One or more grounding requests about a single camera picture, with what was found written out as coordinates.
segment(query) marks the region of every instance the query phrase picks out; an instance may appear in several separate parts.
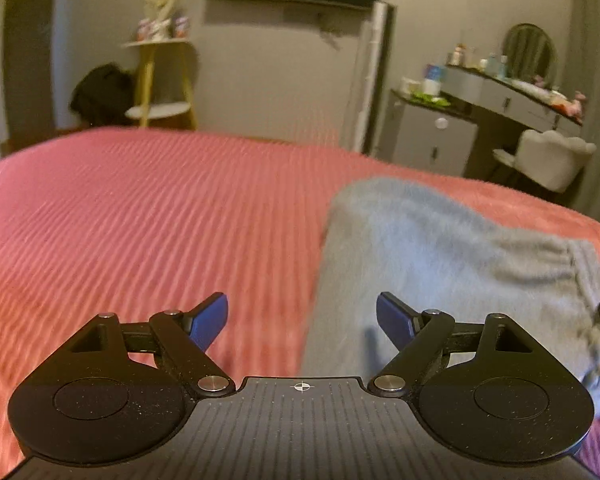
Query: black bag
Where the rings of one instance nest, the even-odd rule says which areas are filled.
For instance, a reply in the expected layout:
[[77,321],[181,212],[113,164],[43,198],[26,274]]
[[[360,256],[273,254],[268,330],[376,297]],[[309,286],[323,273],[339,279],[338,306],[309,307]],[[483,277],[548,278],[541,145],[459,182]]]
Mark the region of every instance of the black bag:
[[91,126],[126,125],[125,112],[134,105],[133,78],[114,64],[94,68],[78,83],[69,104]]

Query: gray gripper base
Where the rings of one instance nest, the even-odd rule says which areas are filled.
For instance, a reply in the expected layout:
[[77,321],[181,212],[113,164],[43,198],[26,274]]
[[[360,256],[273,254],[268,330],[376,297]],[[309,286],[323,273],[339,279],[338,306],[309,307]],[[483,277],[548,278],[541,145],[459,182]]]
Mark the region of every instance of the gray gripper base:
[[[296,389],[299,383],[308,387]],[[372,396],[355,379],[249,378],[235,395],[200,401],[178,434],[136,459],[81,468],[31,458],[8,478],[593,480],[596,477],[572,458],[534,467],[507,468],[459,456],[429,436],[405,402]]]

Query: folded clothing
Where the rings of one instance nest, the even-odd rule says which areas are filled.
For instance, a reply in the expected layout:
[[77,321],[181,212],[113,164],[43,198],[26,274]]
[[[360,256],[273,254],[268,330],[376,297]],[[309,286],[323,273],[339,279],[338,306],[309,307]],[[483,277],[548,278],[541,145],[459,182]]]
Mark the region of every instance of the folded clothing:
[[352,184],[331,203],[302,376],[366,383],[397,354],[376,321],[383,291],[459,322],[507,314],[584,382],[600,416],[600,261],[588,241],[504,228],[403,180]]

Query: pink bedspread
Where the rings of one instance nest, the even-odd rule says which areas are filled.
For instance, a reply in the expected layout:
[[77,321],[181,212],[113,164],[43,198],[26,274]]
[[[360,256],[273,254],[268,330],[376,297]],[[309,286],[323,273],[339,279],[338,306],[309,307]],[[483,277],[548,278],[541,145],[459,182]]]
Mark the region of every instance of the pink bedspread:
[[[375,175],[435,187],[506,226],[591,240],[600,224],[492,184],[341,150],[94,130],[0,162],[0,477],[20,453],[14,387],[94,314],[230,300],[209,353],[236,381],[297,373],[330,199]],[[583,459],[600,474],[600,422]]]

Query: white scalloped chair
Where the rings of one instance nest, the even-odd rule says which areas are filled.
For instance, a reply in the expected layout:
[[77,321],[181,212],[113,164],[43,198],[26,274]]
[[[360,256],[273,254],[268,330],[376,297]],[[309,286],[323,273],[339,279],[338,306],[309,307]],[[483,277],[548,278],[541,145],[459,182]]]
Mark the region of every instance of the white scalloped chair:
[[493,156],[545,189],[563,193],[595,151],[595,144],[580,137],[564,137],[554,130],[543,134],[526,130],[520,137],[516,155],[493,150]]

